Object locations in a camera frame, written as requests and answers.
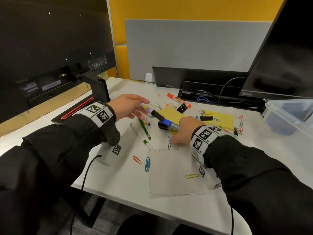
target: computer monitor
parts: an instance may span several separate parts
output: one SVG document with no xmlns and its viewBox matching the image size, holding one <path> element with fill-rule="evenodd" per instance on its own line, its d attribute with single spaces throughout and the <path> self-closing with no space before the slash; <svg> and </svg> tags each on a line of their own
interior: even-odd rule
<svg viewBox="0 0 313 235">
<path fill-rule="evenodd" d="M 0 0 L 0 26 L 0 123 L 116 66 L 106 0 Z"/>
<path fill-rule="evenodd" d="M 313 98 L 313 22 L 308 0 L 287 0 L 257 55 L 241 96 Z"/>
</svg>

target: yellow paper clip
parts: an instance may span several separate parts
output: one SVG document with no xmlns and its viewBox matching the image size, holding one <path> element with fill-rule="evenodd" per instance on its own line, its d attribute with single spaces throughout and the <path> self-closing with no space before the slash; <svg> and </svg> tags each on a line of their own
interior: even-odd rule
<svg viewBox="0 0 313 235">
<path fill-rule="evenodd" d="M 191 179 L 191 178 L 195 178 L 195 177 L 199 177 L 199 174 L 190 174 L 190 175 L 185 175 L 186 179 Z"/>
</svg>

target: white marker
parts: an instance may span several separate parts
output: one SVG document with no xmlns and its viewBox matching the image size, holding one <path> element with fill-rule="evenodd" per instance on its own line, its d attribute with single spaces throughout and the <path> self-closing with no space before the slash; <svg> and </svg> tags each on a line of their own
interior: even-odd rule
<svg viewBox="0 0 313 235">
<path fill-rule="evenodd" d="M 166 103 L 166 101 L 161 97 L 160 94 L 158 94 L 158 97 L 161 99 L 161 101 L 164 103 L 164 105 L 165 105 L 166 107 L 169 107 L 169 106 L 170 106 L 168 103 Z"/>
<path fill-rule="evenodd" d="M 133 124 L 131 124 L 131 129 L 134 130 L 134 132 L 137 134 L 137 136 L 139 138 L 141 138 L 141 140 L 146 145 L 146 147 L 149 148 L 149 150 L 153 149 L 153 147 L 147 142 L 147 140 L 145 140 L 145 138 L 136 130 L 136 128 L 135 128 L 135 126 Z"/>
<path fill-rule="evenodd" d="M 150 105 L 155 106 L 155 107 L 158 107 L 158 108 L 161 108 L 160 105 L 158 105 L 158 104 L 156 104 L 156 103 L 153 103 L 153 102 L 150 102 Z"/>
</svg>

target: black jacket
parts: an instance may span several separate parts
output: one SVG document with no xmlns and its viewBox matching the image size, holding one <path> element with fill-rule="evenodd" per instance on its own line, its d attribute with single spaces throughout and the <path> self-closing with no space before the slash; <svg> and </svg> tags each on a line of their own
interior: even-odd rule
<svg viewBox="0 0 313 235">
<path fill-rule="evenodd" d="M 82 173 L 89 151 L 103 139 L 91 119 L 75 115 L 33 132 L 3 154 L 0 234 L 36 234 L 41 216 Z M 313 234 L 313 190 L 285 165 L 230 136 L 216 139 L 205 161 L 253 234 Z"/>
</svg>

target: sticky note pad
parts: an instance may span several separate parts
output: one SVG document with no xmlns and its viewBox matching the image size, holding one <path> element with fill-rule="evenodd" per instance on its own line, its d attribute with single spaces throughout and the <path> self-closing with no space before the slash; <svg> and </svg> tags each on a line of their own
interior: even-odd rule
<svg viewBox="0 0 313 235">
<path fill-rule="evenodd" d="M 162 115 L 164 118 L 166 118 L 169 121 L 172 121 L 175 124 L 179 125 L 179 121 L 181 118 L 185 117 L 182 113 L 179 113 L 177 110 L 175 110 L 172 107 L 167 107 L 165 109 L 159 110 L 158 113 Z"/>
<path fill-rule="evenodd" d="M 207 125 L 216 125 L 219 128 L 232 132 L 234 130 L 233 116 L 219 112 L 204 111 L 206 115 L 213 116 L 212 121 L 204 121 Z"/>
</svg>

